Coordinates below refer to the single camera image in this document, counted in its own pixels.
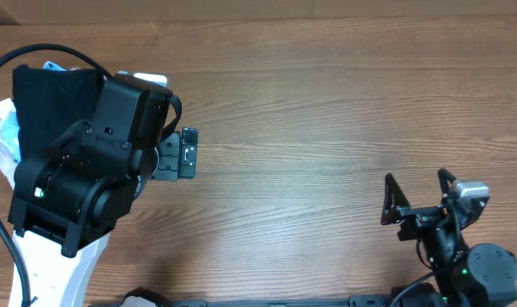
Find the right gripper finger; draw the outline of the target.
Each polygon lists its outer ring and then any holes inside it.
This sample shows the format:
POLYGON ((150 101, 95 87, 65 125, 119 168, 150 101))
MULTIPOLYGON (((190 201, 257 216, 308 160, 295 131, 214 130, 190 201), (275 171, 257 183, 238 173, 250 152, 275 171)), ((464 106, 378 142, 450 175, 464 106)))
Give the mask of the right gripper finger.
POLYGON ((385 197, 380 223, 388 225, 403 221, 410 209, 410 203, 392 173, 385 176, 385 197))
POLYGON ((456 180, 456 177, 451 174, 447 169, 440 168, 438 170, 439 185, 442 192, 442 199, 449 198, 453 195, 452 184, 456 180))

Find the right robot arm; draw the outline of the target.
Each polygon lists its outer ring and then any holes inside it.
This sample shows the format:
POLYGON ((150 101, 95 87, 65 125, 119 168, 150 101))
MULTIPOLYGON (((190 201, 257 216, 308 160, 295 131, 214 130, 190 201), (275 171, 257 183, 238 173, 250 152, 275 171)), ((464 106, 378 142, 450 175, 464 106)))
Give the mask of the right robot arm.
POLYGON ((416 254, 428 267, 408 286, 392 289, 392 306, 508 306, 517 300, 517 258, 490 244, 468 246, 462 231, 479 220, 491 197, 480 180, 438 171, 441 200, 413 207, 393 174, 385 176, 380 222, 397 224, 401 241, 415 241, 416 254))

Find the black t-shirt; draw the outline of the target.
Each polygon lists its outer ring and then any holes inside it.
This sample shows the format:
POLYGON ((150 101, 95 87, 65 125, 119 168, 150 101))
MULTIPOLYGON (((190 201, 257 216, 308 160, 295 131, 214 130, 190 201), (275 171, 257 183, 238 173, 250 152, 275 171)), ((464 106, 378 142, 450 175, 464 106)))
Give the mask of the black t-shirt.
POLYGON ((21 158, 52 145, 75 122, 91 119, 103 83, 104 77, 95 69, 15 68, 13 102, 21 158))

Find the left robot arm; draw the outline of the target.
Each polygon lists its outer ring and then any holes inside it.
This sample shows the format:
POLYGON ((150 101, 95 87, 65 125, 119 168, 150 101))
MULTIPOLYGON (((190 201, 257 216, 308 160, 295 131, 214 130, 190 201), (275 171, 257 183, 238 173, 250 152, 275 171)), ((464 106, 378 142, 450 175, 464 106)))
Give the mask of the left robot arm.
POLYGON ((195 176, 198 132, 177 130, 182 104, 166 87, 109 78, 93 119, 15 169, 9 210, 13 306, 80 306, 120 218, 150 180, 195 176))

